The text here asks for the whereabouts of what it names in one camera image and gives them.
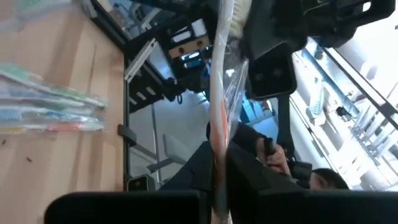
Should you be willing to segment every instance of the wooden table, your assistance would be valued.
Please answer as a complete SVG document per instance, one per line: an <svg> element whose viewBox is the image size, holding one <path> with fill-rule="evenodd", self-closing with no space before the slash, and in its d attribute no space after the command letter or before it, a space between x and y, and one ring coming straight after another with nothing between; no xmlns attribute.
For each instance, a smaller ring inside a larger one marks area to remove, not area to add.
<svg viewBox="0 0 398 224"><path fill-rule="evenodd" d="M1 22L12 6L0 5ZM109 103L103 132L4 138L0 223L42 223L49 203L68 192L123 190L123 139L117 135L124 114L122 52L85 16L58 11L0 35L0 62Z"/></svg>

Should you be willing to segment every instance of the hair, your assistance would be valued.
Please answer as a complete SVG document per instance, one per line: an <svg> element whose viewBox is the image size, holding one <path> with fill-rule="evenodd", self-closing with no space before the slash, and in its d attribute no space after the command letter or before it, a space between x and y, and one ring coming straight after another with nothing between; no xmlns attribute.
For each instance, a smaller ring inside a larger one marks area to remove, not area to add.
<svg viewBox="0 0 398 224"><path fill-rule="evenodd" d="M315 169L312 172L324 178L329 184L333 185L336 189L346 189L346 190L349 189L348 184L344 181L344 179L332 169L321 168L321 169Z"/></svg>

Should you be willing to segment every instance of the hand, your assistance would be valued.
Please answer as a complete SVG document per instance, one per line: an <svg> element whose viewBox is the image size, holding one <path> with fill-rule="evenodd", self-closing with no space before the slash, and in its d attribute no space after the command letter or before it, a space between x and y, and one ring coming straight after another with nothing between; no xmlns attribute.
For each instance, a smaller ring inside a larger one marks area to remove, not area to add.
<svg viewBox="0 0 398 224"><path fill-rule="evenodd" d="M276 172L290 174L289 166L287 165L285 151L280 145L275 145L275 153L266 158L267 165Z"/></svg>
<svg viewBox="0 0 398 224"><path fill-rule="evenodd" d="M287 175L290 174L290 169L287 165L285 151L280 145L275 145L275 154L271 156L267 156L265 153L264 147L264 139L259 138L256 142L256 152L257 158L264 166L269 166L272 170L284 173Z"/></svg>

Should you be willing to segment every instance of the chair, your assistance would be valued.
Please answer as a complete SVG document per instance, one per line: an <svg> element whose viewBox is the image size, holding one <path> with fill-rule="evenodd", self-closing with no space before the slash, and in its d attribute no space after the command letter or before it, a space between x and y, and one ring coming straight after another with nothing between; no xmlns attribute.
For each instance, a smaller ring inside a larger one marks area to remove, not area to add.
<svg viewBox="0 0 398 224"><path fill-rule="evenodd" d="M131 167L130 175L132 177L139 177L142 175L151 175L154 172L166 167L172 163L184 165L192 156L192 150L184 143L170 135L163 135L164 151L166 159L148 166L134 166Z"/></svg>

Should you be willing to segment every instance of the bristles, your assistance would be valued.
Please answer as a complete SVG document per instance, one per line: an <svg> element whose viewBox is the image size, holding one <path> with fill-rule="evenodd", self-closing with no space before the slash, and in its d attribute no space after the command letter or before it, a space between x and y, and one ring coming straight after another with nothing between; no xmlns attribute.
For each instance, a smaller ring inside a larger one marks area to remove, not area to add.
<svg viewBox="0 0 398 224"><path fill-rule="evenodd" d="M241 39L243 36L243 27L248 20L251 7L251 0L234 0L234 11L232 16L230 36Z"/></svg>

